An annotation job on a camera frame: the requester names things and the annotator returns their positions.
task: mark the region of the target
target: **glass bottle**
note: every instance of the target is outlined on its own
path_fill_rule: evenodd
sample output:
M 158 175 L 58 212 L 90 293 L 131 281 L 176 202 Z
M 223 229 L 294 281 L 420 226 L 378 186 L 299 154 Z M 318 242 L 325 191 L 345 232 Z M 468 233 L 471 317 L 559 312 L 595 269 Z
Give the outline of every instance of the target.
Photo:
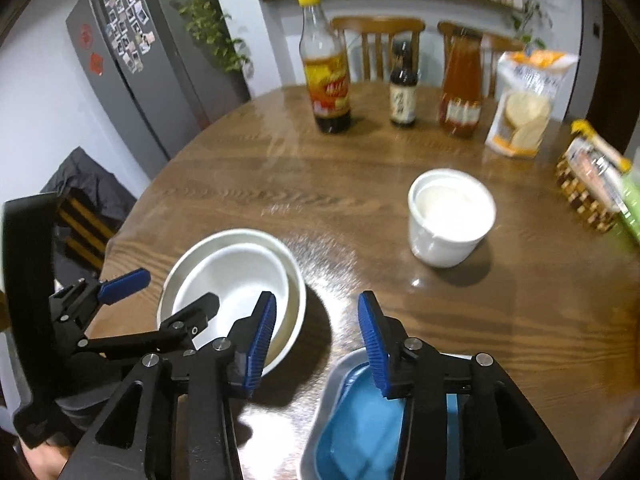
M 346 51 L 322 12 L 320 0 L 298 3 L 304 16 L 300 57 L 316 123 L 323 132 L 338 134 L 351 125 Z
M 470 137 L 480 120 L 481 41 L 482 35 L 468 28 L 458 28 L 454 31 L 438 117 L 440 125 L 454 136 Z
M 396 41 L 393 46 L 394 67 L 389 78 L 391 122 L 408 127 L 415 124 L 415 87 L 418 73 L 414 70 L 411 43 Z

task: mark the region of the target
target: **white cup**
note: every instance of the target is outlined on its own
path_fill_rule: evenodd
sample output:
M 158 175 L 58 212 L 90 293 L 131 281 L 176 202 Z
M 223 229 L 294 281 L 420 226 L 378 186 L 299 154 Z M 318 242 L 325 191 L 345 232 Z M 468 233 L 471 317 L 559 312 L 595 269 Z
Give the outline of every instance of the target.
M 472 176 L 431 170 L 409 190 L 409 245 L 432 267 L 453 267 L 466 259 L 491 230 L 495 202 Z

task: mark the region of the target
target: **refrigerator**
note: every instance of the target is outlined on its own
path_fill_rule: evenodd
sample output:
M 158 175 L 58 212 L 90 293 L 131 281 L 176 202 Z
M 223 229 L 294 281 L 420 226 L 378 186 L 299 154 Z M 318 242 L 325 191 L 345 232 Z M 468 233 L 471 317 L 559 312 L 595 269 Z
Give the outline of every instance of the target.
M 169 0 L 79 0 L 66 28 L 113 126 L 150 178 L 200 131 L 249 100 Z

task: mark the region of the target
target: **round dining table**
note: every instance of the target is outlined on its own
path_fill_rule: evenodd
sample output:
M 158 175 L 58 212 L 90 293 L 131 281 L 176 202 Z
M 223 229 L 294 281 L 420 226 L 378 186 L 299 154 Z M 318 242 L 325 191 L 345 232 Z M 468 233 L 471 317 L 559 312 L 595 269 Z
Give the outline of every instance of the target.
M 353 84 L 353 124 L 316 128 L 304 87 L 270 92 L 200 133 L 156 176 L 110 241 L 102 277 L 138 267 L 150 286 L 103 307 L 90 337 L 156 329 L 176 261 L 231 228 L 268 232 L 306 283 L 302 331 L 239 410 L 246 479 L 292 480 L 326 377 L 363 346 L 356 302 L 373 290 L 388 316 L 441 352 L 488 352 L 515 380 L 580 480 L 597 479 L 640 415 L 640 261 L 621 226 L 580 222 L 554 169 L 570 142 L 552 122 L 533 160 L 484 145 L 495 103 L 472 139 L 437 123 L 440 91 L 418 87 L 417 123 L 389 121 L 388 87 Z M 433 168 L 465 171 L 495 199 L 497 219 L 462 264 L 426 266 L 408 243 L 407 193 Z

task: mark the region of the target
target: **white bowl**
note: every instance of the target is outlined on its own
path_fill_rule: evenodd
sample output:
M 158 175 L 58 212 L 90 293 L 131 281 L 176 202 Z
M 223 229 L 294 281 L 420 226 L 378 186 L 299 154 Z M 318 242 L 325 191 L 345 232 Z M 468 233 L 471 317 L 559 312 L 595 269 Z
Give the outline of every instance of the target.
M 260 293 L 276 297 L 278 333 L 289 301 L 289 281 L 284 266 L 270 250 L 257 244 L 233 244 L 202 260 L 187 276 L 176 294 L 172 314 L 184 309 L 207 292 L 220 299 L 220 308 L 209 325 L 193 338 L 199 349 L 218 337 L 226 337 L 238 319 L 250 316 Z
M 289 301 L 286 307 L 283 310 L 280 304 L 277 305 L 278 313 L 282 313 L 283 319 L 279 330 L 274 330 L 271 337 L 271 345 L 269 346 L 265 367 L 262 372 L 263 375 L 266 375 L 291 350 L 300 334 L 306 310 L 306 288 L 300 267 L 286 245 L 268 233 L 253 229 L 231 229 L 211 235 L 195 244 L 178 260 L 174 268 L 169 272 L 162 287 L 156 322 L 160 326 L 162 320 L 171 316 L 178 291 L 191 271 L 201 261 L 220 249 L 241 243 L 257 244 L 275 254 L 284 266 L 287 281 L 289 282 Z
M 465 260 L 495 222 L 491 193 L 462 171 L 423 173 L 412 184 L 408 203 L 412 253 L 433 267 Z

